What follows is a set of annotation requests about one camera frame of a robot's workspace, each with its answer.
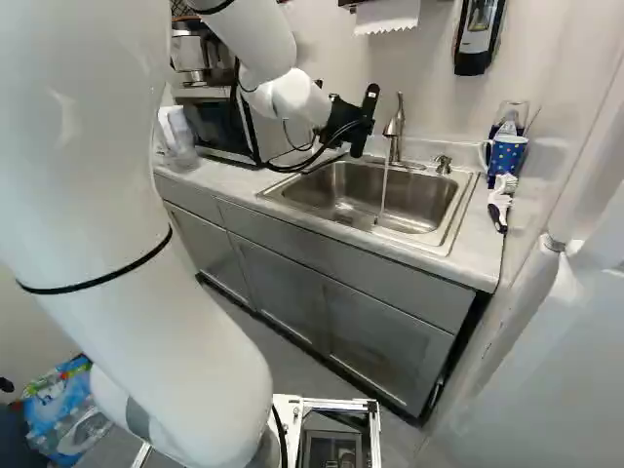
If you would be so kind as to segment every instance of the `water stream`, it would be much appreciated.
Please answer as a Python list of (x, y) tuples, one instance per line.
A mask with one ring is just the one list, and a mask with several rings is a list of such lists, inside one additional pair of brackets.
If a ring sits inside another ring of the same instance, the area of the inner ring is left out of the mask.
[(390, 153), (386, 156), (386, 162), (383, 167), (383, 188), (381, 189), (381, 207), (379, 208), (379, 214), (375, 224), (379, 224), (383, 217), (383, 212), (386, 209), (386, 187), (388, 185), (388, 169), (390, 167)]

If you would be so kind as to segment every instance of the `floor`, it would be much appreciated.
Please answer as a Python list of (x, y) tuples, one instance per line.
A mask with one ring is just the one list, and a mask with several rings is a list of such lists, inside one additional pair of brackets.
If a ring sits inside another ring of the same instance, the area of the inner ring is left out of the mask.
[[(244, 309), (209, 287), (207, 293), (223, 307), (252, 339), (268, 362), (275, 393), (315, 398), (362, 398), (362, 392), (250, 316)], [(413, 468), (424, 434), (386, 408), (381, 409), (381, 459), (383, 468)], [(114, 428), (79, 463), (79, 468), (129, 467), (141, 442)], [(146, 468), (179, 468), (158, 452), (150, 454)]]

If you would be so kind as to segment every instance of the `blue plastic bag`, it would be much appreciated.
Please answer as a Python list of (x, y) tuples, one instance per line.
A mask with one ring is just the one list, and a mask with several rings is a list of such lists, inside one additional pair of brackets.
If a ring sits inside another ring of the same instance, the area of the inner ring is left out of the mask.
[(91, 395), (91, 362), (84, 356), (56, 366), (22, 394), (31, 447), (60, 466), (73, 466), (112, 423)]

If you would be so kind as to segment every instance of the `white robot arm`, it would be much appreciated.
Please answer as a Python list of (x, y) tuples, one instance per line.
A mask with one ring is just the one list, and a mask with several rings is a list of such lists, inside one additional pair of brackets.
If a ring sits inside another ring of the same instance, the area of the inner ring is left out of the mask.
[[(189, 3), (278, 113), (326, 140), (357, 120), (342, 138), (361, 154), (378, 88), (362, 108), (323, 97), (293, 70), (274, 0)], [(240, 468), (265, 434), (271, 376), (184, 268), (153, 188), (170, 21), (165, 0), (15, 3), (0, 26), (4, 44), (19, 38), (0, 53), (0, 259), (97, 364), (110, 417), (186, 466)]]
[(361, 106), (338, 95), (328, 97), (294, 67), (296, 44), (275, 0), (187, 0), (187, 4), (242, 63), (236, 78), (246, 101), (259, 113), (276, 119), (303, 118), (323, 145), (347, 141), (351, 155), (362, 156), (374, 124), (377, 85), (369, 85)]

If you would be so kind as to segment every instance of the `mug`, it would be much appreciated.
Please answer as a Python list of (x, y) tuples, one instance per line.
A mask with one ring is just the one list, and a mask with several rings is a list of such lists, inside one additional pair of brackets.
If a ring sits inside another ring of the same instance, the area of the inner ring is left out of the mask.
[(496, 177), (497, 174), (510, 173), (516, 176), (522, 160), (523, 153), (527, 149), (528, 138), (515, 135), (497, 135), (494, 139), (487, 139), (483, 143), (491, 146), (489, 165), (486, 162), (486, 152), (481, 152), (481, 164), (487, 171), (488, 177)]

